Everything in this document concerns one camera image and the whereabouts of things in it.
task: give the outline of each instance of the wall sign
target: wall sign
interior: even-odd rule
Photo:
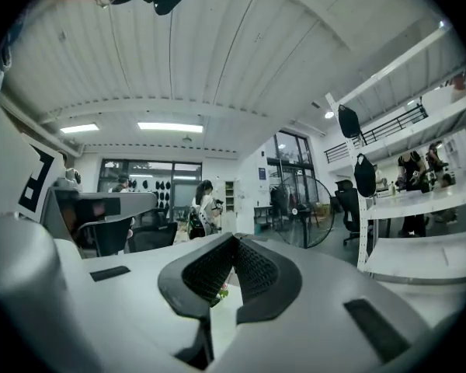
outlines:
[[[265,180],[266,179],[266,169],[263,167],[259,167],[259,179]]]
[[[22,134],[22,136],[33,147],[38,160],[19,198],[17,211],[39,222],[48,188],[57,178],[64,176],[64,161],[57,151],[32,139],[29,135]]]

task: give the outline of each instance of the shelf board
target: shelf board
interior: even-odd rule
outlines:
[[[370,220],[382,220],[394,217],[407,217],[445,210],[466,204],[466,177],[457,178],[457,183],[444,189],[429,193],[412,193],[400,197],[378,198],[376,205],[367,211]]]
[[[429,238],[378,239],[364,270],[408,282],[466,278],[466,232]]]

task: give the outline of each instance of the shelf post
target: shelf post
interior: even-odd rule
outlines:
[[[332,108],[335,118],[339,119],[339,104],[335,102],[330,93],[326,94],[326,100]],[[357,162],[357,153],[352,139],[345,140],[347,151],[349,152],[350,161],[353,169]],[[357,259],[357,269],[364,270],[364,265],[367,262],[367,202],[366,198],[357,193],[359,199],[359,217],[360,217],[360,237],[359,237],[359,257]]]

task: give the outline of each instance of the pipe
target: pipe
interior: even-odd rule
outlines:
[[[81,153],[78,151],[75,151],[73,148],[67,146],[61,140],[59,140],[57,137],[49,133],[47,130],[45,130],[43,127],[41,127],[36,121],[34,121],[30,116],[26,115],[23,111],[21,111],[20,108],[16,104],[14,104],[13,101],[6,95],[4,95],[3,92],[0,92],[0,106],[2,106],[4,109],[7,109],[12,115],[17,117],[19,120],[21,120],[24,124],[27,126],[31,127],[35,132],[37,132],[39,135],[41,135],[43,138],[57,146],[59,149],[66,151],[67,153],[73,155],[75,158],[81,157]]]

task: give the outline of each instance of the ceiling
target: ceiling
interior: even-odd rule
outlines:
[[[350,91],[403,53],[414,43],[404,32],[425,19],[436,21],[426,0],[183,0],[163,17],[142,0],[43,3],[2,92],[59,138],[72,138],[62,127],[96,123],[74,137],[88,152],[138,145],[236,158],[291,120],[323,129],[311,101]],[[143,120],[204,132],[184,143],[184,133],[139,130]]]

